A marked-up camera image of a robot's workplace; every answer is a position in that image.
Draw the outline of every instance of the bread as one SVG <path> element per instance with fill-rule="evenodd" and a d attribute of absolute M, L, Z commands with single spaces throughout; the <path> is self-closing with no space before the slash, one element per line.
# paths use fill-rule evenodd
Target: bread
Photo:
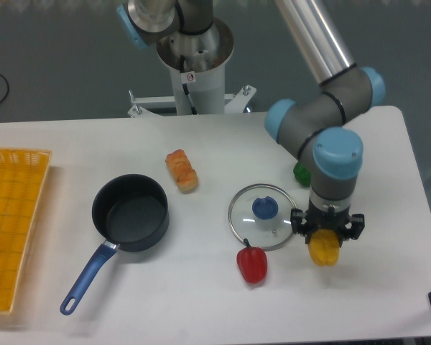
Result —
<path fill-rule="evenodd" d="M 317 266 L 333 266 L 338 261 L 340 242 L 333 230 L 319 229 L 311 235 L 308 252 Z"/>
<path fill-rule="evenodd" d="M 166 156 L 166 165 L 182 193 L 189 193 L 198 186 L 196 171 L 192 168 L 183 149 L 169 153 Z"/>

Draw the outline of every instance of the blue joint cap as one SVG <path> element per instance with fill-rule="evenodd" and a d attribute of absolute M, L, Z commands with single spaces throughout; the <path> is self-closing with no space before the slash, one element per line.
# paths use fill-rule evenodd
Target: blue joint cap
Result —
<path fill-rule="evenodd" d="M 317 167 L 336 180 L 355 178 L 362 166 L 363 144 L 353 131 L 331 127 L 321 132 L 313 146 Z"/>
<path fill-rule="evenodd" d="M 121 25 L 123 26 L 123 29 L 131 40 L 133 46 L 139 49 L 148 47 L 147 43 L 144 42 L 144 40 L 140 37 L 139 33 L 137 33 L 137 30 L 134 25 L 131 23 L 128 14 L 124 10 L 123 4 L 116 8 L 116 13 L 118 14 L 121 21 Z"/>
<path fill-rule="evenodd" d="M 361 70 L 367 74 L 372 84 L 372 106 L 378 106 L 386 95 L 386 86 L 383 78 L 372 67 L 362 67 Z"/>
<path fill-rule="evenodd" d="M 252 203 L 252 212 L 262 220 L 272 219 L 278 214 L 278 203 L 271 196 L 257 198 Z"/>
<path fill-rule="evenodd" d="M 265 129 L 276 142 L 278 142 L 278 133 L 282 120 L 294 105 L 295 102 L 292 99 L 282 99 L 273 104 L 268 110 L 265 117 Z"/>

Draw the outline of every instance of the white table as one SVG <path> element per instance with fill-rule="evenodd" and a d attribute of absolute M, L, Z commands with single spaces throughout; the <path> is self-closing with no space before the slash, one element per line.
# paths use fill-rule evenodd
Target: white table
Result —
<path fill-rule="evenodd" d="M 307 191 L 295 160 L 269 137 L 264 114 L 0 124 L 0 147 L 53 151 L 14 312 L 0 344 L 251 344 L 431 336 L 431 215 L 401 112 L 372 109 L 352 121 L 364 143 L 352 213 L 358 241 L 335 267 L 316 267 L 304 239 L 268 252 L 265 283 L 236 266 L 228 227 L 234 194 L 252 183 Z M 184 149 L 200 177 L 181 194 L 164 163 Z M 103 238 L 91 220 L 98 190 L 127 173 L 167 193 L 170 227 L 140 253 L 119 252 L 71 316 L 59 307 Z"/>

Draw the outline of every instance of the lid rim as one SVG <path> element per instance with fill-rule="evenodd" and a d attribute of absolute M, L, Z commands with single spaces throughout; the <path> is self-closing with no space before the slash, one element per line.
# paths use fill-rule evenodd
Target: lid rim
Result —
<path fill-rule="evenodd" d="M 235 237 L 238 239 L 238 241 L 240 241 L 242 244 L 244 244 L 244 242 L 243 242 L 244 238 L 241 238 L 238 235 L 238 233 L 236 232 L 236 230 L 233 226 L 233 222 L 231 220 L 231 212 L 233 210 L 233 206 L 234 206 L 235 202 L 240 198 L 240 196 L 242 196 L 248 190 L 252 190 L 252 189 L 256 189 L 256 188 L 268 188 L 268 189 L 275 190 L 276 192 L 281 193 L 291 203 L 292 208 L 297 208 L 297 204 L 290 197 L 290 195 L 275 185 L 270 185 L 268 183 L 255 183 L 253 185 L 248 185 L 245 188 L 241 189 L 231 199 L 230 205 L 228 206 L 228 225 L 230 226 L 230 230 L 233 233 L 233 235 L 235 235 Z M 278 244 L 275 244 L 273 246 L 255 246 L 255 247 L 262 248 L 266 252 L 276 250 L 276 249 L 279 249 L 279 248 L 283 247 L 284 245 L 286 245 L 292 239 L 293 236 L 294 236 L 294 233 L 291 231 L 291 234 L 285 240 L 281 241 Z"/>

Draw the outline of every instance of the yellow bell pepper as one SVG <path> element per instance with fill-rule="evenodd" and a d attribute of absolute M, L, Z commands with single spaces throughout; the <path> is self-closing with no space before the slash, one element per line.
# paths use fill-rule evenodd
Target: yellow bell pepper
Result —
<path fill-rule="evenodd" d="M 338 261 L 340 242 L 333 230 L 319 229 L 310 239 L 308 252 L 317 266 L 333 266 Z"/>

